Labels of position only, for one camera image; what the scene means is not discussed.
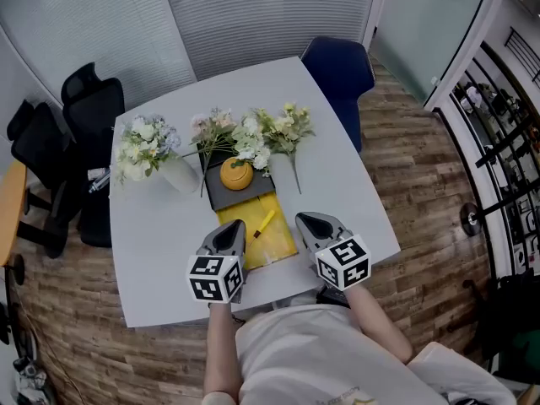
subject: person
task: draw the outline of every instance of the person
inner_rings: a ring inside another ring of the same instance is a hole
[[[355,284],[344,293],[350,309],[286,307],[236,335],[230,304],[212,303],[202,404],[448,404],[405,365],[411,343],[370,291]]]
[[[480,90],[484,92],[486,96],[489,95],[489,87],[487,85],[480,84],[478,87],[480,88]],[[474,85],[471,85],[467,89],[466,95],[468,96],[469,99],[467,99],[466,97],[463,97],[460,104],[463,110],[467,114],[470,114],[473,111],[473,105],[478,109],[480,109],[483,106],[482,95],[478,92],[477,88]]]

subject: white shirt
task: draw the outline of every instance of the white shirt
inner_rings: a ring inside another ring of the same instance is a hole
[[[448,402],[354,325],[349,309],[294,306],[243,326],[236,344],[242,405],[400,404]],[[204,405],[229,405],[224,393]]]
[[[469,97],[474,106],[480,108],[480,105],[482,104],[482,95],[478,92],[476,87],[469,87],[467,89],[466,95]],[[462,108],[463,110],[465,110],[465,112],[471,112],[473,110],[467,98],[463,98],[460,104],[462,105]]]

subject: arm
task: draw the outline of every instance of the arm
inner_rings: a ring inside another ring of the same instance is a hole
[[[238,402],[242,385],[230,304],[210,305],[204,395],[223,392]]]
[[[358,284],[346,289],[345,295],[365,336],[407,363],[413,357],[411,343],[388,318],[370,291]]]

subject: vase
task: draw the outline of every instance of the vase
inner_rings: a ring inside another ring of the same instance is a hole
[[[191,193],[199,185],[197,173],[184,158],[168,158],[159,166],[159,173],[181,193]]]
[[[296,172],[296,149],[290,153],[287,153],[287,155],[289,156],[290,164],[293,167],[294,179],[296,180],[298,192],[300,192],[300,195],[302,195],[302,190],[300,189],[300,182],[298,181],[298,173]]]

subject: yellow pen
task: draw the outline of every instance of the yellow pen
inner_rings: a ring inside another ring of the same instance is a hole
[[[259,227],[256,229],[255,233],[253,234],[253,238],[251,239],[249,245],[247,245],[247,247],[250,247],[251,246],[251,243],[253,243],[256,238],[261,235],[261,233],[264,231],[264,229],[267,227],[268,225],[268,222],[270,222],[273,218],[273,215],[276,214],[276,212],[274,210],[270,210],[266,216],[266,218],[264,218],[264,220],[261,222],[261,224],[259,225]]]

